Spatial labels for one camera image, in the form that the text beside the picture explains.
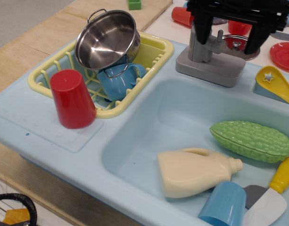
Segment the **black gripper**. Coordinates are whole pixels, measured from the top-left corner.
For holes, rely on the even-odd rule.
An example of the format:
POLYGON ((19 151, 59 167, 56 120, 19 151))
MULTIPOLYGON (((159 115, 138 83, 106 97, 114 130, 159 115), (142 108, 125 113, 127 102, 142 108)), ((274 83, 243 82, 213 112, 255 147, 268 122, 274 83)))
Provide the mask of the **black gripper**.
POLYGON ((214 17, 252 25, 244 53, 254 54, 287 23, 289 0, 189 0, 198 42, 206 44, 214 17))

